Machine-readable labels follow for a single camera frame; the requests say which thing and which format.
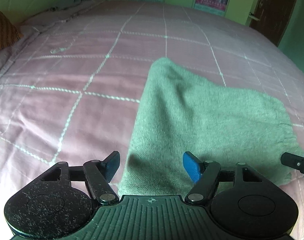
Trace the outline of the grey-green fleece pants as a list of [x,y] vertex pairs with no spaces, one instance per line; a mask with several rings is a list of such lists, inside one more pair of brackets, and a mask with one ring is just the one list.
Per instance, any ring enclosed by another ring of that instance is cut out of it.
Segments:
[[140,99],[120,195],[181,195],[192,188],[183,154],[223,167],[244,162],[275,185],[288,184],[285,152],[304,156],[284,104],[252,89],[217,85],[156,60]]

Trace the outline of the lilac pillow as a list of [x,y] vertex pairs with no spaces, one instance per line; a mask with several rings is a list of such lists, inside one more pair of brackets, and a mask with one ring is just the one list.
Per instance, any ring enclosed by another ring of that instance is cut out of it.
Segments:
[[23,50],[38,36],[38,32],[26,33],[20,41],[0,51],[0,78],[5,75]]

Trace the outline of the dark brown wooden door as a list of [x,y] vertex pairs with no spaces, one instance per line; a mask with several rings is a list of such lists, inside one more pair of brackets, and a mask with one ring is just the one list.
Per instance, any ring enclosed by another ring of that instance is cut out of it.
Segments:
[[291,19],[295,3],[296,0],[261,0],[257,10],[260,20],[251,22],[250,27],[278,46]]

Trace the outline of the orange striped pillow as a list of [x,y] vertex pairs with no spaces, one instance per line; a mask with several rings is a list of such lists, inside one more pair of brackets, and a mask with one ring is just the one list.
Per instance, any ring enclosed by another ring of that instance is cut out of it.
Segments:
[[23,37],[23,34],[0,11],[0,50],[12,46]]

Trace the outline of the grey crumpled cloth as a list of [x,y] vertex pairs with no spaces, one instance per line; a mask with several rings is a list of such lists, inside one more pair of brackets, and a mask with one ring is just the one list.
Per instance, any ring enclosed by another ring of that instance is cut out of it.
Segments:
[[91,0],[59,0],[52,7],[50,7],[50,11],[61,11],[66,10],[68,8],[72,8],[80,5],[83,1],[91,1]]

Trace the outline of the cream corner shelves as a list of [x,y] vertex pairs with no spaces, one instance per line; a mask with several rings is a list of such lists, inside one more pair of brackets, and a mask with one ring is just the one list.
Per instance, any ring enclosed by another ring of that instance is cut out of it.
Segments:
[[260,7],[261,0],[253,0],[249,16],[246,20],[246,26],[250,26],[251,22],[258,22],[260,20],[259,13],[257,12],[258,8]]

